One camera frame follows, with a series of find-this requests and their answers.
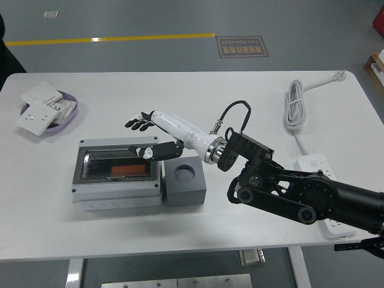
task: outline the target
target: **table leg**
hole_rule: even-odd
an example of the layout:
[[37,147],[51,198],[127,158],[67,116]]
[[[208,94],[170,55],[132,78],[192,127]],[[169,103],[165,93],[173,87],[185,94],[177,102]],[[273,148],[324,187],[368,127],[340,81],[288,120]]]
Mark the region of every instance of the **table leg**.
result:
[[65,288],[80,288],[84,259],[70,259]]
[[310,278],[300,246],[288,247],[297,288],[311,288]]

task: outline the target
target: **screw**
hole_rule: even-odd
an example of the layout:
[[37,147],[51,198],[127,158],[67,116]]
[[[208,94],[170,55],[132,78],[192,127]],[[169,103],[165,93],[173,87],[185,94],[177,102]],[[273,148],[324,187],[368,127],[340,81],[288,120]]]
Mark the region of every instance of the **screw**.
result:
[[260,178],[257,177],[257,176],[251,176],[249,177],[248,179],[248,184],[251,186],[251,187],[254,187],[254,188],[258,188],[260,187]]

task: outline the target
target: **person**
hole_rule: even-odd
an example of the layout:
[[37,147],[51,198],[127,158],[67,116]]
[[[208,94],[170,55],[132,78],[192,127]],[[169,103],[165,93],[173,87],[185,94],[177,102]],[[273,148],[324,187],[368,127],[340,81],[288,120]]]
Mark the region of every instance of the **person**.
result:
[[14,73],[26,73],[20,62],[5,46],[3,41],[4,34],[5,25],[0,14],[0,91],[9,75]]

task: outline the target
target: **orange object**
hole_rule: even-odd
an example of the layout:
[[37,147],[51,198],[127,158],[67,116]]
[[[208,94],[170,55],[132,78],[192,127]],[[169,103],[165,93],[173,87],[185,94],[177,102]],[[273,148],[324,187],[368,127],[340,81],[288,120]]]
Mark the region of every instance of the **orange object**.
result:
[[144,164],[113,166],[111,171],[111,175],[140,176],[145,174],[148,173]]

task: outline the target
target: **gray block with hole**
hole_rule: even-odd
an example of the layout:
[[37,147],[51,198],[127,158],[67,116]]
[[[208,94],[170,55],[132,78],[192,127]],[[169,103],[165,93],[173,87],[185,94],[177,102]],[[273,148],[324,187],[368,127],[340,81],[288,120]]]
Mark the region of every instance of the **gray block with hole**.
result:
[[164,161],[167,206],[204,204],[205,178],[198,156]]

